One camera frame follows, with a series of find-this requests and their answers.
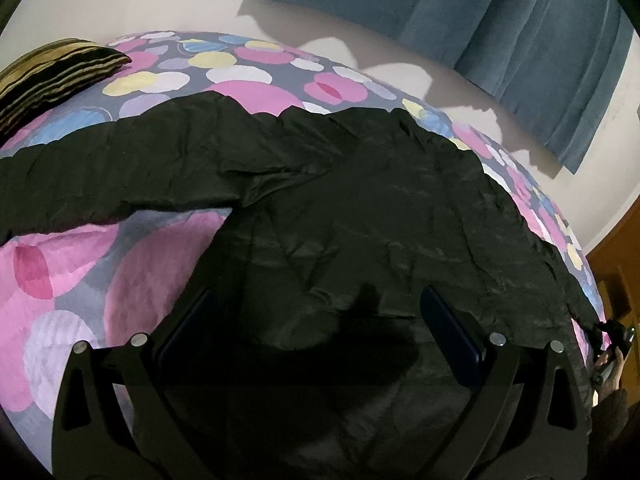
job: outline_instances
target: wooden furniture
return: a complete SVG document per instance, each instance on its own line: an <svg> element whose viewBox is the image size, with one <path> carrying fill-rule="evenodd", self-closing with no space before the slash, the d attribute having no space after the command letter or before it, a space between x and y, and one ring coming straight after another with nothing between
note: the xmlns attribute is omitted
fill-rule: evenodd
<svg viewBox="0 0 640 480"><path fill-rule="evenodd" d="M640 198L587 255L607 319L638 327L640 321ZM640 400L640 337L636 337L622 375L629 404Z"/></svg>

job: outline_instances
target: bed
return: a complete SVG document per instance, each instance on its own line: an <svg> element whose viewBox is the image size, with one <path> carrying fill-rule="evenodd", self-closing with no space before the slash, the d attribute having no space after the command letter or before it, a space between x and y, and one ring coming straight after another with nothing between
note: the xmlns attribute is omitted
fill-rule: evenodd
<svg viewBox="0 0 640 480"><path fill-rule="evenodd" d="M473 150L510 193L531 231L556 245L598 316L602 302L580 244L556 204L500 144L391 86L308 52L215 32L131 34L110 44L132 63L19 130L2 148L60 139L84 126L141 114L173 97L214 90L250 113L297 106L405 108L424 128ZM13 238L0 248L0 406L51 470L56 398L72 344L120 345L151 332L168 313L229 210L138 212L119 224ZM585 362L588 345L574 324ZM127 420L132 407L116 391Z"/></svg>

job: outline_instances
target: pillow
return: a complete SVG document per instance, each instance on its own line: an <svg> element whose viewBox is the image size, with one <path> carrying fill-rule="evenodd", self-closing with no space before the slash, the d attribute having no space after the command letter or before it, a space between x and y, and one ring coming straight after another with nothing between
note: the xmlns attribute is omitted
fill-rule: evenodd
<svg viewBox="0 0 640 480"><path fill-rule="evenodd" d="M37 115L130 62L117 50L76 38L25 54L0 72L0 144Z"/></svg>

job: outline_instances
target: black bracket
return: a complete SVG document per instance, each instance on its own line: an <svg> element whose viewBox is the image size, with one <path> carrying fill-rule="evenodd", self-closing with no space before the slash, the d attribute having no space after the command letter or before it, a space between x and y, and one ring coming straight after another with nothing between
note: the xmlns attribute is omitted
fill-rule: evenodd
<svg viewBox="0 0 640 480"><path fill-rule="evenodd" d="M194 340L206 336L201 331L225 329L222 318L212 318L220 312L215 303L206 290L190 306L174 309L152 335L135 334L115 348L93 349L86 341L73 346L53 423L56 478L214 480L156 384L182 365ZM487 337L472 316L449 308L430 287L420 308L454 376L474 396L417 480L581 480L586 416L563 345L552 341L533 349L498 333ZM114 384L127 387L136 423L150 436L146 449L138 448L126 427ZM514 387L522 392L510 411ZM488 452L506 413L509 429Z"/></svg>
<svg viewBox="0 0 640 480"><path fill-rule="evenodd" d="M418 478L582 480L586 414L564 345L552 341L544 349L525 348L498 333L482 340L475 319L449 308L431 287L420 307L458 382L476 388L482 378L482 386ZM515 386L522 394L509 431L497 455L484 457Z"/></svg>

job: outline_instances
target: black satin fabric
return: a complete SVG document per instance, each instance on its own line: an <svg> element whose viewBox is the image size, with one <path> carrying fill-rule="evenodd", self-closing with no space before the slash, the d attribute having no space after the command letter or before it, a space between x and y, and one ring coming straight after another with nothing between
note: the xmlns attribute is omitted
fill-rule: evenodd
<svg viewBox="0 0 640 480"><path fill-rule="evenodd" d="M233 479L410 478L460 416L420 317L433 285L487 331L564 343L596 313L478 158L404 110L249 115L203 92L0 160L0 240L138 209L231 206L176 307L218 307L164 394Z"/></svg>

